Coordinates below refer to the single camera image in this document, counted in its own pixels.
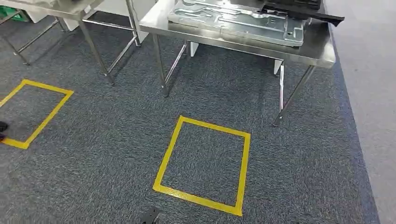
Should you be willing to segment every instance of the metal panel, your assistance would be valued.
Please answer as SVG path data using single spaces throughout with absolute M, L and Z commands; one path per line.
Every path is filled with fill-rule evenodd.
M 246 3 L 257 2 L 257 0 L 244 1 Z M 169 23 L 167 17 L 174 7 L 175 0 L 158 0 L 157 4 L 140 21 L 142 31 L 324 68 L 331 68 L 335 63 L 332 35 L 327 23 L 312 20 L 312 23 L 304 28 L 304 44 L 299 48 L 292 48 L 213 30 Z
M 95 8 L 102 2 L 103 0 L 56 0 L 49 4 L 47 2 L 29 3 L 18 0 L 0 0 L 0 5 L 78 21 L 85 16 L 84 9 Z
M 303 44 L 305 21 L 286 14 L 259 14 L 256 13 L 258 10 L 219 0 L 181 0 L 168 19 L 174 23 L 285 46 L 299 47 Z

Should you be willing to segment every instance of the black tool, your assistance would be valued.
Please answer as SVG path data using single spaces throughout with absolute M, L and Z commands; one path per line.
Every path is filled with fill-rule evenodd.
M 5 122 L 0 121 L 0 141 L 6 138 L 1 132 L 5 131 L 8 128 L 8 124 Z
M 144 213 L 143 216 L 141 216 L 139 224 L 156 224 L 156 220 L 160 212 L 161 211 L 158 208 L 151 206 L 146 211 L 146 213 Z
M 290 2 L 290 1 L 278 0 L 277 3 L 265 1 L 261 10 L 259 11 L 259 13 L 267 13 L 268 10 L 273 10 L 273 11 L 287 13 L 290 17 L 293 17 L 296 19 L 306 20 L 308 18 L 314 18 L 314 19 L 325 21 L 325 22 L 329 22 L 335 26 L 338 26 L 339 23 L 341 23 L 345 19 L 345 17 L 339 17 L 339 16 L 334 16 L 334 15 L 318 13 L 316 8 L 317 8 L 317 5 L 320 6 L 321 1 L 315 1 L 316 2 L 315 5 L 302 4 L 301 1 L 299 1 L 298 4 L 291 4 L 291 3 L 290 4 L 282 4 L 282 3 L 288 3 L 288 2 Z

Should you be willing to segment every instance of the table leg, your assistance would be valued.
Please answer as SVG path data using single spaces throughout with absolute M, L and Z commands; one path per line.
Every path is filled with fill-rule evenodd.
M 61 27 L 62 32 L 66 32 L 68 30 L 68 28 L 67 28 L 66 23 L 63 21 L 63 19 L 60 17 L 55 17 L 55 18 L 59 22 L 59 26 Z
M 187 57 L 191 57 L 191 42 L 185 40 L 184 44 L 186 45 L 185 55 L 187 55 Z
M 99 63 L 100 70 L 107 77 L 109 83 L 113 85 L 114 84 L 113 77 L 111 77 L 109 72 L 107 71 L 105 63 L 103 62 L 102 57 L 100 56 L 98 49 L 96 48 L 95 43 L 93 42 L 91 35 L 89 34 L 89 30 L 87 29 L 83 21 L 78 21 L 78 24 L 80 25 L 80 28 L 83 31 L 85 40 L 88 42 L 96 61 Z
M 279 75 L 279 112 L 283 110 L 283 87 L 284 87 L 284 61 L 281 66 L 281 74 Z
M 163 96 L 167 97 L 169 95 L 169 90 L 168 87 L 166 86 L 165 82 L 165 75 L 163 71 L 163 63 L 162 63 L 162 58 L 161 58 L 161 47 L 160 47 L 160 42 L 159 42 L 159 36 L 157 34 L 152 34 L 153 35 L 153 40 L 154 40 L 154 51 L 156 55 L 156 60 L 157 60 L 157 66 L 158 69 L 160 70 L 159 77 L 160 77 L 160 82 L 161 82 L 161 88 L 163 92 Z
M 283 62 L 284 62 L 284 60 L 275 59 L 274 76 L 279 77 L 278 76 L 278 71 L 279 71 L 279 68 L 281 67 L 281 65 L 283 64 Z
M 28 48 L 30 45 L 32 45 L 38 38 L 43 36 L 45 33 L 47 33 L 51 28 L 53 28 L 57 23 L 58 19 L 55 19 L 49 26 L 47 26 L 43 31 L 41 31 L 35 38 L 31 39 L 28 43 L 26 43 L 23 47 L 21 47 L 18 52 L 24 51 L 26 48 Z
M 22 56 L 17 49 L 15 49 L 15 47 L 7 40 L 7 38 L 3 37 L 2 35 L 0 35 L 0 38 L 3 39 L 3 41 L 6 43 L 6 45 L 12 49 L 14 55 L 19 56 L 24 65 L 30 65 L 29 62 L 26 60 L 26 58 L 24 56 Z
M 273 126 L 275 126 L 275 127 L 279 126 L 279 123 L 280 123 L 281 119 L 286 114 L 287 110 L 289 109 L 291 103 L 296 98 L 297 94 L 303 89 L 303 87 L 305 86 L 305 84 L 307 83 L 309 78 L 312 76 L 313 72 L 315 71 L 315 68 L 316 68 L 316 66 L 312 66 L 312 65 L 310 65 L 308 67 L 307 71 L 305 72 L 305 74 L 301 78 L 300 82 L 295 87 L 295 89 L 294 89 L 293 93 L 291 94 L 289 100 L 286 102 L 285 106 L 283 107 L 283 109 L 279 112 L 278 116 L 276 117 L 276 119 L 275 119 L 275 121 L 273 123 Z
M 125 2 L 127 4 L 127 8 L 128 8 L 128 12 L 129 12 L 129 15 L 128 15 L 129 23 L 131 24 L 131 27 L 134 29 L 132 31 L 132 34 L 133 34 L 133 36 L 136 37 L 135 44 L 136 44 L 137 47 L 140 47 L 141 43 L 140 43 L 139 36 L 137 34 L 137 26 L 136 26 L 135 19 L 134 19 L 134 6 L 133 6 L 133 3 L 132 3 L 132 0 L 125 0 Z

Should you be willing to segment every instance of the floor marking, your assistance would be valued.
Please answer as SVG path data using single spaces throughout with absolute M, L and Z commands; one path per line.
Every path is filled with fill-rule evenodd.
M 206 199 L 206 198 L 198 197 L 198 196 L 195 196 L 192 194 L 188 194 L 188 193 L 161 185 L 166 166 L 168 165 L 170 156 L 171 156 L 173 148 L 175 146 L 177 137 L 180 133 L 180 129 L 182 128 L 183 122 L 194 124 L 197 126 L 207 127 L 210 129 L 221 131 L 221 132 L 235 134 L 235 135 L 242 136 L 245 138 L 244 146 L 243 146 L 240 176 L 239 176 L 238 193 L 237 193 L 235 206 L 230 206 L 230 205 L 222 204 L 219 202 L 214 202 L 214 201 Z M 245 193 L 246 172 L 248 169 L 249 146 L 250 146 L 250 134 L 249 133 L 241 132 L 241 131 L 230 129 L 227 127 L 209 124 L 209 123 L 206 123 L 203 121 L 194 120 L 191 118 L 186 118 L 186 117 L 180 116 L 179 120 L 177 121 L 175 130 L 173 131 L 172 138 L 170 139 L 168 149 L 165 152 L 162 163 L 158 170 L 156 180 L 154 181 L 153 190 L 167 194 L 167 195 L 171 195 L 171 196 L 174 196 L 177 198 L 181 198 L 181 199 L 184 199 L 189 202 L 197 203 L 197 204 L 200 204 L 200 205 L 212 208 L 212 209 L 217 209 L 217 210 L 228 212 L 228 213 L 231 213 L 231 214 L 234 214 L 237 216 L 242 216 L 243 195 Z
M 37 135 L 41 132 L 41 130 L 48 124 L 48 122 L 55 116 L 55 114 L 58 113 L 59 109 L 66 103 L 66 101 L 74 93 L 74 91 L 71 91 L 71 90 L 65 90 L 65 89 L 61 89 L 61 88 L 58 88 L 58 87 L 55 87 L 52 85 L 47 85 L 44 83 L 39 83 L 39 82 L 23 79 L 22 82 L 14 90 L 12 90 L 8 96 L 6 96 L 0 102 L 0 107 L 2 107 L 12 96 L 14 96 L 25 85 L 31 85 L 31 86 L 39 87 L 39 88 L 46 89 L 46 90 L 60 92 L 60 93 L 65 94 L 65 97 L 61 100 L 61 102 L 58 103 L 58 105 L 51 111 L 51 113 L 44 119 L 44 121 L 39 125 L 38 128 L 36 128 L 36 130 L 28 137 L 28 139 L 26 141 L 22 142 L 22 141 L 17 141 L 17 140 L 10 139 L 10 138 L 5 138 L 1 142 L 6 145 L 18 147 L 21 149 L 27 149 L 29 147 L 30 143 L 37 137 Z

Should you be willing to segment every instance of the gray carpet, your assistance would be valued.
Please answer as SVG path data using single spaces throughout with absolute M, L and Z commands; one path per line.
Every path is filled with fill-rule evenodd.
M 114 15 L 96 16 L 127 23 Z M 11 22 L 1 32 L 18 45 L 48 22 Z M 130 37 L 122 30 L 88 27 L 107 64 Z M 27 30 L 16 32 L 21 28 Z M 170 67 L 182 41 L 164 37 L 161 44 Z M 278 80 L 271 75 L 271 59 L 201 45 L 194 58 L 181 61 L 171 93 L 163 98 L 151 36 L 129 51 L 115 86 L 99 74 L 80 30 L 62 37 L 54 29 L 24 55 L 32 66 L 22 66 L 0 45 L 0 98 L 24 78 L 75 93 L 28 150 L 0 145 L 0 222 L 133 223 L 151 205 L 163 211 L 160 223 L 365 222 L 350 121 L 344 121 L 340 106 L 347 98 L 340 98 L 345 95 L 332 70 L 317 69 L 281 126 L 273 128 Z M 286 95 L 305 69 L 286 63 Z M 59 96 L 36 96 L 42 106 L 21 97 L 0 108 L 0 119 L 18 122 L 9 133 L 23 137 Z M 251 133 L 242 217 L 152 190 L 180 115 Z M 238 136 L 183 125 L 162 184 L 233 205 L 242 144 Z

